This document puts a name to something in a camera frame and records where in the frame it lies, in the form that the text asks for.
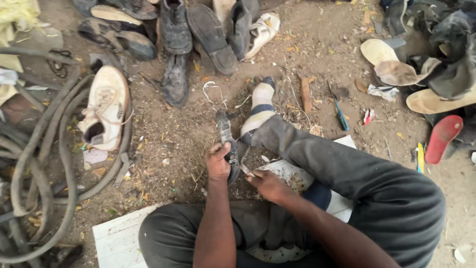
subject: dirt ground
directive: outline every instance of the dirt ground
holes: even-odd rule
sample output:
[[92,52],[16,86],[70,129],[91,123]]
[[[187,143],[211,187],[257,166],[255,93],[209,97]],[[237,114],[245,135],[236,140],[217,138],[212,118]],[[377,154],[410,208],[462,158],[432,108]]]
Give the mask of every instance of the dirt ground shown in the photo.
[[[75,12],[69,1],[39,2],[42,10],[40,19],[62,31],[65,49],[71,51],[74,57],[89,64],[90,53],[103,53],[93,43],[76,34],[82,17]],[[84,254],[74,267],[98,266],[92,227],[113,217],[108,212],[109,209],[114,209],[118,215],[124,215],[160,201],[204,202],[205,197],[201,191],[207,181],[204,154],[219,139],[214,121],[215,111],[224,107],[224,103],[230,111],[235,111],[233,107],[241,104],[252,92],[253,82],[265,76],[271,75],[277,81],[274,98],[276,111],[289,122],[299,124],[304,131],[309,131],[310,126],[315,124],[320,125],[324,136],[329,139],[350,134],[358,149],[388,159],[385,137],[393,160],[409,168],[416,168],[416,164],[410,161],[410,151],[418,142],[428,141],[428,122],[422,115],[410,111],[401,95],[397,96],[395,103],[391,103],[360,92],[354,84],[356,78],[360,78],[365,84],[376,84],[372,65],[360,54],[359,46],[369,38],[388,37],[385,30],[384,34],[378,35],[370,29],[372,24],[363,25],[363,10],[366,9],[375,11],[372,13],[373,20],[382,20],[383,12],[378,1],[357,0],[357,4],[352,5],[348,2],[323,0],[289,0],[285,3],[267,0],[262,3],[262,8],[261,12],[273,11],[279,14],[279,35],[257,54],[254,64],[241,62],[238,71],[230,77],[213,75],[205,68],[200,68],[198,72],[191,57],[187,67],[190,93],[188,102],[182,109],[168,109],[160,92],[145,79],[162,79],[165,61],[162,54],[151,62],[138,62],[127,56],[134,108],[129,155],[142,155],[142,162],[130,170],[131,179],[124,180],[121,186],[109,185],[100,194],[81,202],[70,235],[62,240],[68,244],[84,245]],[[51,77],[47,68],[34,71],[41,77]],[[313,111],[307,115],[308,118],[297,104],[302,105],[299,75],[315,77],[310,84]],[[349,117],[349,132],[340,129],[335,105],[329,99],[331,96],[326,79],[350,92],[348,98],[343,97],[339,102],[342,111]],[[206,81],[214,81],[219,86],[219,89],[207,89],[213,104],[207,101],[202,91]],[[250,107],[251,100],[248,100],[237,109],[240,117],[234,119],[232,126],[235,137],[238,136]],[[373,108],[377,117],[369,125],[360,125],[359,121],[362,121],[364,111],[368,108]],[[78,137],[75,139],[71,144],[80,141]],[[264,165],[261,155],[269,159],[277,157],[266,150],[254,148],[247,164],[252,168]],[[451,247],[476,243],[476,168],[469,155],[468,151],[458,151],[439,165],[425,167],[425,174],[442,188],[447,201],[446,227],[430,264],[431,268],[462,267],[463,265],[455,262]],[[110,153],[109,157],[115,157],[114,153]],[[86,188],[100,180],[91,174],[92,170],[110,166],[107,162],[99,163],[86,171],[83,169],[80,153],[76,154],[75,159],[78,184]],[[169,160],[169,165],[163,164],[164,159]],[[50,171],[52,174],[61,173],[62,169],[50,164]],[[232,200],[246,200],[257,198],[257,193],[240,177],[230,186],[229,196]],[[58,207],[57,211],[61,215],[64,210]],[[472,260],[465,266],[471,267],[474,264],[475,261]]]

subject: wooden block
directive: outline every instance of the wooden block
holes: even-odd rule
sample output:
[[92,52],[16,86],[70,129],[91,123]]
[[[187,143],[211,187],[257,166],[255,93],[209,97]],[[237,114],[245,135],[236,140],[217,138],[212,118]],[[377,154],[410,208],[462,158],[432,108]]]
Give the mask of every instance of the wooden block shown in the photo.
[[304,105],[304,112],[310,113],[312,110],[311,95],[309,92],[309,78],[301,78],[301,98]]

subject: cloth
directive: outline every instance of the cloth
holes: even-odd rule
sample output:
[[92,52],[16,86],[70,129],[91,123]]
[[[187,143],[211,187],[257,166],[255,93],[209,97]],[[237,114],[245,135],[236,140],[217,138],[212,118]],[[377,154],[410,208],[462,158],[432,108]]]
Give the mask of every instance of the cloth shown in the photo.
[[[253,134],[253,146],[279,154],[315,180],[352,199],[356,205],[348,224],[360,230],[404,268],[424,268],[438,244],[445,220],[440,188],[415,170],[294,128],[279,115]],[[270,221],[277,205],[266,201],[230,203],[237,243],[237,267],[336,267],[334,261],[293,218]],[[149,214],[139,231],[147,265],[192,267],[195,238],[203,205],[171,204]],[[282,240],[312,253],[298,261],[266,263],[244,251],[266,237],[270,226],[284,225]]]

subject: man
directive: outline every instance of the man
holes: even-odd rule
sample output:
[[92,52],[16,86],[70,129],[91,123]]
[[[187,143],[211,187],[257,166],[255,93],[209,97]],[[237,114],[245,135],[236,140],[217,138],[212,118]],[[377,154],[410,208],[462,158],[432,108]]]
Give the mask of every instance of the man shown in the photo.
[[[139,243],[148,267],[426,267],[444,226],[445,198],[439,187],[395,162],[294,128],[274,115],[274,88],[272,79],[265,78],[254,90],[241,139],[311,174],[315,182],[305,193],[310,202],[270,171],[253,171],[256,177],[247,178],[269,202],[229,202],[230,166],[223,157],[230,145],[217,144],[207,154],[205,209],[171,204],[142,223]],[[354,200],[347,224],[315,201],[320,195],[315,185]],[[265,249],[296,245],[312,252],[274,264],[244,251],[258,243]]]

